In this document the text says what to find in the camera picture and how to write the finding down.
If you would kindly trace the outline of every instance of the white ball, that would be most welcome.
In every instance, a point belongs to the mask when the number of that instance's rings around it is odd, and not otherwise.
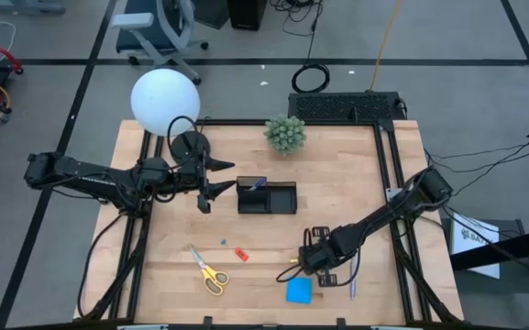
[[[194,84],[182,73],[157,69],[141,76],[132,90],[130,103],[136,120],[152,134],[166,137],[169,125],[177,116],[188,116],[193,122],[201,102]],[[171,136],[191,127],[185,119],[172,125]]]

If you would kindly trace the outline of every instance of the white sphere lamp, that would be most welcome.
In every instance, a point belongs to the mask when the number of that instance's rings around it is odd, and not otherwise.
[[[136,120],[152,134],[178,136],[172,142],[171,155],[177,163],[186,160],[193,149],[203,145],[207,154],[209,141],[203,134],[188,131],[199,116],[201,102],[194,84],[182,73],[170,69],[157,69],[141,76],[132,90],[130,103]]]

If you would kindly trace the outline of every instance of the blue square block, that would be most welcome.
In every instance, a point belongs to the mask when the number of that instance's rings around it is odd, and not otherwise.
[[[290,303],[311,303],[313,299],[313,281],[307,278],[289,280],[286,288],[286,301]]]

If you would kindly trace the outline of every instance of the office chair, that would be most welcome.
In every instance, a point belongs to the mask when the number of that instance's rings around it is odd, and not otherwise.
[[[194,84],[201,83],[199,74],[182,59],[190,47],[209,48],[205,39],[191,40],[194,30],[191,0],[130,0],[126,13],[115,15],[111,27],[121,29],[117,52],[133,51],[130,64],[139,65],[136,55],[150,56],[155,67],[174,61],[191,74]]]

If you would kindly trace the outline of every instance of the green plant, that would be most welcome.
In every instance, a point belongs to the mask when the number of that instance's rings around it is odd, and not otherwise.
[[[293,153],[302,147],[307,136],[304,134],[304,121],[296,116],[287,118],[280,115],[266,122],[268,130],[264,132],[268,142],[282,156]]]

